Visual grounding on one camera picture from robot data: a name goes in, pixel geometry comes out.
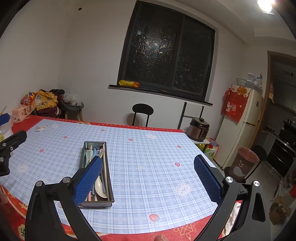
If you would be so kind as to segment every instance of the oven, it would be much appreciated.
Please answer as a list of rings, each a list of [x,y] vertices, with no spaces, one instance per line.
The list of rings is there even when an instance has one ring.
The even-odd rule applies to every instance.
[[[267,157],[267,162],[282,176],[285,176],[295,157],[296,151],[277,137]]]

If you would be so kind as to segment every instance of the ceiling light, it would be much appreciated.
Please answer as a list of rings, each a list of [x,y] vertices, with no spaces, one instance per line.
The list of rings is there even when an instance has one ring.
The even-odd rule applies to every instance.
[[[273,0],[257,0],[259,7],[263,10],[263,12],[269,13],[272,11],[272,3]]]

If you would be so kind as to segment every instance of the blue plaid tablecloth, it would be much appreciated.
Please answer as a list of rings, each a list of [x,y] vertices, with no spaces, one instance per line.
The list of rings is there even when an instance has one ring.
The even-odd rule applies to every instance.
[[[34,132],[37,126],[46,129]],[[107,142],[115,202],[111,208],[81,209],[96,232],[167,230],[207,217],[217,207],[193,166],[194,157],[204,154],[184,133],[43,119],[27,136],[9,160],[10,175],[0,177],[1,184],[26,205],[38,180],[57,183],[75,174],[84,141]],[[56,208],[62,223],[69,225],[59,202]]]

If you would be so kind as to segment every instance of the window pane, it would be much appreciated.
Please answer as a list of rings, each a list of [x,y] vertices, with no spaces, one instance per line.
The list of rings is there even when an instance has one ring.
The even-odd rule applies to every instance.
[[[142,4],[136,19],[125,80],[172,86],[172,56],[182,15]]]
[[[207,26],[185,18],[174,89],[205,95],[214,35]]]

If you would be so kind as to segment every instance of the window sill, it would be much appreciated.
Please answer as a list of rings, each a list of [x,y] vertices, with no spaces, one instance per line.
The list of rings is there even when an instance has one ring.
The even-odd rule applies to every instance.
[[[181,100],[185,100],[185,101],[199,103],[199,104],[206,105],[206,106],[212,106],[213,105],[212,103],[209,103],[209,102],[206,102],[206,101],[195,100],[195,99],[192,99],[192,98],[185,98],[185,97],[182,97],[180,95],[172,94],[172,93],[169,93],[169,92],[159,91],[159,90],[150,90],[150,89],[141,88],[141,87],[135,88],[135,87],[120,86],[120,85],[109,85],[108,89],[142,92],[142,93],[148,93],[148,94],[154,94],[154,95],[168,96],[168,97],[172,97],[172,98],[176,98],[176,99],[181,99]]]

